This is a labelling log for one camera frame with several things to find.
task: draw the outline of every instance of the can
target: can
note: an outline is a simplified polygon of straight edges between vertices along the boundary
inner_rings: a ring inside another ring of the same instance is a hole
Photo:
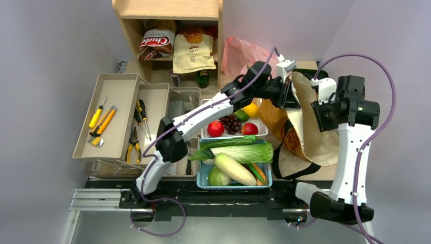
[[[181,75],[175,74],[174,70],[171,70],[169,75],[171,76],[172,83],[174,83],[175,87],[181,87]]]
[[[209,73],[208,70],[201,70],[197,72],[198,87],[207,88],[209,85]]]

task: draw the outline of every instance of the yellow fruit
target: yellow fruit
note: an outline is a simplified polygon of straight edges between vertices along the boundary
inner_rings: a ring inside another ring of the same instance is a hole
[[[258,117],[259,107],[254,103],[251,103],[250,105],[245,106],[243,110],[250,118]]]

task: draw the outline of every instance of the vegetable basket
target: vegetable basket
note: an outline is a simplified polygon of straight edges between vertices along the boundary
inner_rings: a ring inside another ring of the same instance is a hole
[[[214,137],[211,139],[201,138],[199,140],[199,142],[209,142],[209,141],[219,140],[219,139],[226,139],[226,138],[222,138],[222,137]],[[265,173],[268,186],[271,187],[271,185],[272,185],[271,164],[270,163],[257,163],[257,165]],[[208,174],[212,168],[213,168],[213,165],[205,165],[202,163],[202,161],[200,161],[200,167],[199,167],[199,170],[198,170],[197,175],[196,175],[196,183],[197,183],[197,186],[199,188],[204,189],[204,190],[258,190],[258,189],[268,188],[268,186],[221,186],[221,187],[211,186],[208,182]],[[235,184],[235,183],[237,183],[237,182],[234,180],[231,181],[231,184]]]
[[[208,102],[209,99],[202,99],[200,105]],[[260,99],[253,99],[253,103],[255,103],[256,105],[258,105],[260,107]],[[259,133],[257,134],[257,136],[266,136],[269,133],[268,127],[259,119],[259,118],[250,118],[248,121],[244,122],[245,123],[252,123],[255,124],[259,130]],[[201,135],[202,138],[211,138],[211,136],[208,134],[208,126],[205,126],[203,129],[201,129],[199,131],[199,134]],[[221,137],[229,137],[229,138],[235,138],[235,137],[241,137],[243,136],[241,133],[237,133],[235,135],[229,135],[227,133],[227,131],[223,132],[223,135]]]

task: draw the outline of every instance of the yellow pliers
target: yellow pliers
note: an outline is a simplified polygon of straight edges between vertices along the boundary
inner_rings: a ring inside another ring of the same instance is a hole
[[[138,143],[138,134],[136,133],[136,127],[133,127],[133,130],[130,130],[130,136],[129,136],[129,149],[127,150],[126,154],[126,162],[130,163],[130,153],[132,152],[133,147],[136,148],[136,151],[138,152],[138,159],[136,160],[136,163],[141,163],[141,147]]]

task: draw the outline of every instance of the shelf board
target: shelf board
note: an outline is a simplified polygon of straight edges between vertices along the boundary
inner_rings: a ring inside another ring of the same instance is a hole
[[[219,0],[124,0],[118,11],[123,19],[217,21]]]
[[[218,62],[219,61],[219,54],[218,53],[213,52],[211,56],[214,58],[214,62]],[[167,57],[152,58],[150,60],[153,60],[153,61],[172,61],[173,60],[173,55],[169,55]]]

